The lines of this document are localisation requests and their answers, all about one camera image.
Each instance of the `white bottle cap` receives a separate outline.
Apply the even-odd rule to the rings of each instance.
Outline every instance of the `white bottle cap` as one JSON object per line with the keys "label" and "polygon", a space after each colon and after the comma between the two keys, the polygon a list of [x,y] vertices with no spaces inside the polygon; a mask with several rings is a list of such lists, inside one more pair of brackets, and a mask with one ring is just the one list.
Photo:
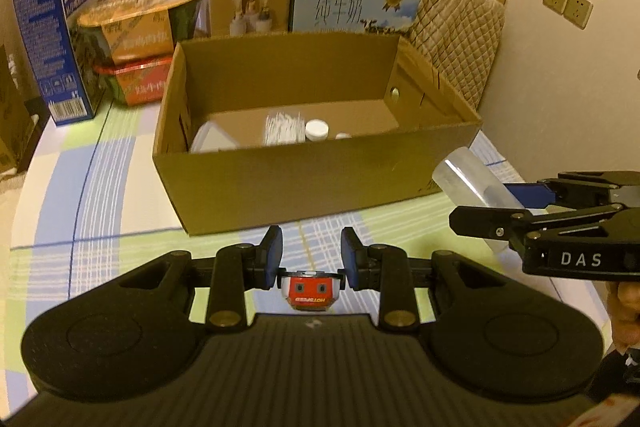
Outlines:
{"label": "white bottle cap", "polygon": [[309,120],[305,125],[305,136],[312,142],[326,140],[329,126],[324,120]]}

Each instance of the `open cardboard box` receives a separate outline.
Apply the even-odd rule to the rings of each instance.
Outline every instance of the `open cardboard box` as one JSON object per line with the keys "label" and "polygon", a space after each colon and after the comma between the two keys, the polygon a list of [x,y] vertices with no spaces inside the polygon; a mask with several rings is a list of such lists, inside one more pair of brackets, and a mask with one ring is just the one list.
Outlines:
{"label": "open cardboard box", "polygon": [[[329,124],[330,139],[261,146],[268,114]],[[188,152],[214,120],[240,147]],[[247,229],[425,196],[433,169],[481,120],[405,39],[250,35],[177,45],[154,163],[191,235]],[[335,134],[351,134],[335,140]]]}

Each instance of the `black ribbed surface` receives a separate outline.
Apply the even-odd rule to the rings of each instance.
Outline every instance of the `black ribbed surface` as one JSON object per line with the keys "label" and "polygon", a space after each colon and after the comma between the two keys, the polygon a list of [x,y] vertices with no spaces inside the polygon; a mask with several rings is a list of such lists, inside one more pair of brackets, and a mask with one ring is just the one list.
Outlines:
{"label": "black ribbed surface", "polygon": [[444,378],[413,337],[369,315],[259,315],[209,339],[177,380],[118,403],[41,394],[8,427],[548,427],[590,407],[484,399]]}

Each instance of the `bundle of cotton swabs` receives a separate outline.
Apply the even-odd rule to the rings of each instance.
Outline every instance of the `bundle of cotton swabs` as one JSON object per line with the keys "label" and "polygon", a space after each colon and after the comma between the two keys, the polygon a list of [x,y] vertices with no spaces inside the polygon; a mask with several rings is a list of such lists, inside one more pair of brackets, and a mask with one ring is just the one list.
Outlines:
{"label": "bundle of cotton swabs", "polygon": [[265,145],[283,145],[305,141],[305,119],[283,112],[269,115],[264,125]]}

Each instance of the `human hand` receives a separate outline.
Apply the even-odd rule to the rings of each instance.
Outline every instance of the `human hand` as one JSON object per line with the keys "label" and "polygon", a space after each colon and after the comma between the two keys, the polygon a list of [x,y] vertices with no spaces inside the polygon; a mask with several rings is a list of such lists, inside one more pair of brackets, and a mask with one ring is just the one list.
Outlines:
{"label": "human hand", "polygon": [[607,288],[613,345],[624,355],[629,347],[640,344],[640,283],[608,282]]}

